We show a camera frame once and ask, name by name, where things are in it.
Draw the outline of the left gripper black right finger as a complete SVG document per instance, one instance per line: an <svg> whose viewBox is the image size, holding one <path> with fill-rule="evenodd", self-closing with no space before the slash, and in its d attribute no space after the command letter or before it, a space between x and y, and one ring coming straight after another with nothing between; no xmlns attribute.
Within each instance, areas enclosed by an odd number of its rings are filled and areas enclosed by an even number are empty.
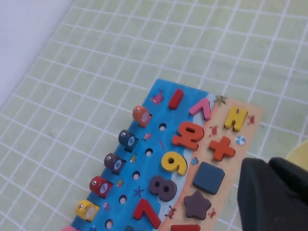
<svg viewBox="0 0 308 231"><path fill-rule="evenodd" d="M308 205L308 171L281 157L271 158L269 165L288 188Z"/></svg>

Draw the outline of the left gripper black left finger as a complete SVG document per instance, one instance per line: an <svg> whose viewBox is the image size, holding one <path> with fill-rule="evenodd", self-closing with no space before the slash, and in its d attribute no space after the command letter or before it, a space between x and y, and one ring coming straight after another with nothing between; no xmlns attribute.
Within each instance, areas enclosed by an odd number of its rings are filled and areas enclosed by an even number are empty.
<svg viewBox="0 0 308 231"><path fill-rule="evenodd" d="M269 162L242 161L237 192L244 231L306 231L308 205L279 178Z"/></svg>

